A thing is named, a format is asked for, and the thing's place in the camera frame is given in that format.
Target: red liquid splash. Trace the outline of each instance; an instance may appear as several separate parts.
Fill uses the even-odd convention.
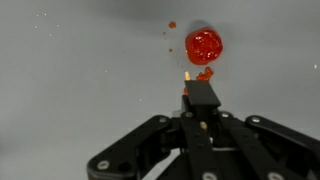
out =
[[[185,43],[188,58],[196,65],[206,65],[216,60],[223,50],[219,34],[211,28],[202,28],[190,33]]]
[[[213,76],[214,72],[212,71],[212,69],[210,67],[206,67],[206,69],[204,70],[204,73],[200,72],[197,76],[197,80],[198,81],[209,81],[210,78]],[[183,94],[184,95],[188,95],[188,90],[187,88],[183,89]]]

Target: gray backdrop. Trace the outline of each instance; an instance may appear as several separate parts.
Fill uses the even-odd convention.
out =
[[[184,39],[203,26],[225,47],[221,109],[320,139],[319,20],[319,0],[3,0],[0,178],[86,180],[91,157],[180,108],[184,71],[205,68]]]

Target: screw head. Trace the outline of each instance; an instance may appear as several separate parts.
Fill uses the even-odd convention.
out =
[[[257,118],[257,117],[253,117],[253,118],[252,118],[252,121],[255,122],[255,123],[259,123],[259,122],[260,122],[260,119]]]
[[[269,180],[285,180],[284,177],[277,172],[270,172],[268,174],[268,179]]]
[[[228,113],[222,113],[221,116],[222,117],[229,117],[229,114]]]
[[[202,180],[218,180],[218,178],[214,173],[206,172],[203,173]]]
[[[165,117],[161,117],[160,119],[159,119],[159,122],[161,122],[161,123],[165,123],[167,121],[167,119],[165,118]]]
[[[192,113],[192,112],[186,112],[186,117],[191,118],[192,116],[193,116],[193,113]]]
[[[107,170],[110,167],[109,161],[100,161],[97,165],[99,170]]]
[[[203,130],[207,130],[207,129],[208,129],[208,125],[207,125],[207,123],[204,122],[204,121],[201,121],[201,122],[200,122],[200,127],[201,127]]]

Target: liquid splatter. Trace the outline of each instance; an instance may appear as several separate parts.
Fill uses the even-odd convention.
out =
[[[207,65],[216,60],[223,50],[219,34],[211,28],[202,28],[190,33],[185,43],[188,58],[196,65]]]
[[[198,81],[209,81],[210,78],[213,76],[213,74],[214,74],[214,72],[212,71],[212,69],[210,67],[206,67],[204,70],[204,73],[200,72],[196,79]],[[188,95],[187,88],[183,89],[183,94]]]
[[[171,22],[168,24],[168,26],[169,26],[169,28],[174,29],[174,28],[177,27],[177,23],[174,22],[174,21],[171,21]]]

